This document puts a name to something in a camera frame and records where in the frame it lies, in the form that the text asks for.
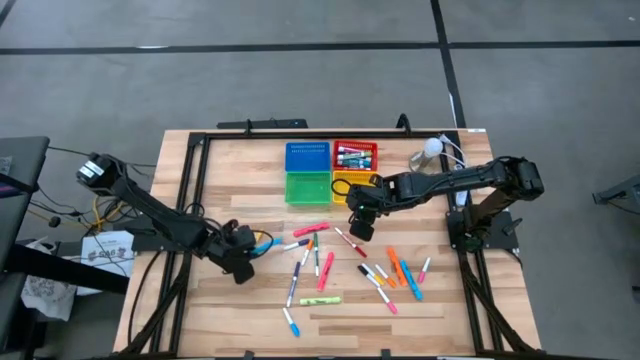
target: green highlighter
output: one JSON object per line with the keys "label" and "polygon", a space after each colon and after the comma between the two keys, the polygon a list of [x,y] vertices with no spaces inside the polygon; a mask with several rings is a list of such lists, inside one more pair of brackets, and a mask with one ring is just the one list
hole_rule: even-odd
{"label": "green highlighter", "polygon": [[329,298],[300,299],[300,305],[303,305],[303,306],[340,304],[341,302],[342,302],[342,299],[340,298],[340,296],[329,297]]}

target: pink marker cap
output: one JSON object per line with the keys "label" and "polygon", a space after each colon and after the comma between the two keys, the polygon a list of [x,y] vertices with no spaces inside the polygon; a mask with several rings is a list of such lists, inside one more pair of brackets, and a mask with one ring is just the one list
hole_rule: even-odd
{"label": "pink marker cap", "polygon": [[398,313],[398,309],[396,309],[396,306],[393,305],[393,303],[391,301],[389,301],[387,303],[387,306],[389,307],[389,310],[391,310],[391,312],[393,313],[393,315],[396,315]]}

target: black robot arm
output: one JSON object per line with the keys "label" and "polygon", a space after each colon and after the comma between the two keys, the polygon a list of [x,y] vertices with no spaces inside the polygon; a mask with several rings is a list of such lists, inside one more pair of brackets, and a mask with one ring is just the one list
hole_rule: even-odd
{"label": "black robot arm", "polygon": [[352,235],[369,241],[373,223],[382,215],[424,204],[436,195],[483,187],[496,190],[478,205],[466,207],[466,231],[481,242],[491,219],[517,200],[534,200],[544,192],[536,165],[524,158],[500,157],[485,165],[441,174],[405,172],[388,177],[374,175],[373,186],[351,185],[347,206]]}
{"label": "black robot arm", "polygon": [[184,251],[207,257],[242,284],[254,275],[251,250],[256,240],[251,229],[231,220],[223,226],[194,214],[170,209],[127,176],[126,163],[110,155],[92,153],[76,173],[78,182],[100,196],[114,196],[142,212],[154,230]]}

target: blue box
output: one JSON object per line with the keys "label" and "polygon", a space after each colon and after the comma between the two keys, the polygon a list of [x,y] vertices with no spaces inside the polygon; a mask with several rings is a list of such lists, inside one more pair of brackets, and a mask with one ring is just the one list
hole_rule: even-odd
{"label": "blue box", "polygon": [[284,168],[295,171],[330,171],[331,147],[328,142],[287,143]]}

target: concrete floor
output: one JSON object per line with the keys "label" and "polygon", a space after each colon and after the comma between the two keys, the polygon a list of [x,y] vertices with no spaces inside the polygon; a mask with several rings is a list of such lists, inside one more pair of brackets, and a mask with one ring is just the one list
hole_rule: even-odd
{"label": "concrete floor", "polygon": [[[637,1],[441,6],[449,41],[640,39]],[[0,28],[0,48],[436,40],[427,0],[18,0]],[[640,358],[640,305],[630,292],[640,283],[640,223],[591,200],[640,169],[640,49],[452,57],[467,125],[488,129],[496,155],[536,161],[545,182],[542,198],[512,209],[525,219],[518,234],[543,347]],[[137,162],[157,159],[165,129],[219,121],[303,117],[316,128],[389,127],[405,112],[414,127],[453,126],[438,50],[3,55],[0,109],[0,136],[47,135],[55,146]],[[86,210],[91,195],[74,180],[81,162],[49,154],[41,185]],[[27,217],[21,236],[44,234],[81,235]],[[122,301],[79,301],[70,323],[52,324],[48,352],[107,354]]]}

